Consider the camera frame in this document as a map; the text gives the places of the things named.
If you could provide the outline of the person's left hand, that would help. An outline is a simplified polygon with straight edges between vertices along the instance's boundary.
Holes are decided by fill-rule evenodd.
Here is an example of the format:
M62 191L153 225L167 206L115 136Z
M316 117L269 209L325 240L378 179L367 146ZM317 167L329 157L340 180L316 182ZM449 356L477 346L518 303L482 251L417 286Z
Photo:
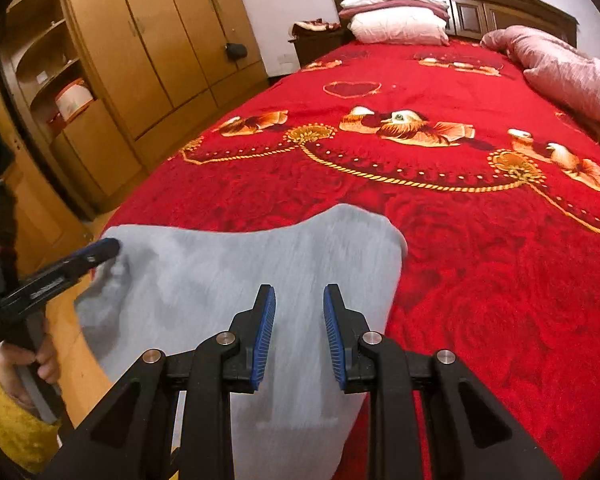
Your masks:
M2 342L0 345L0 385L5 393L23 408L34 409L34 403L17 373L18 366L38 364L38 377L56 385L60 377L57 351L50 335L46 335L37 352Z

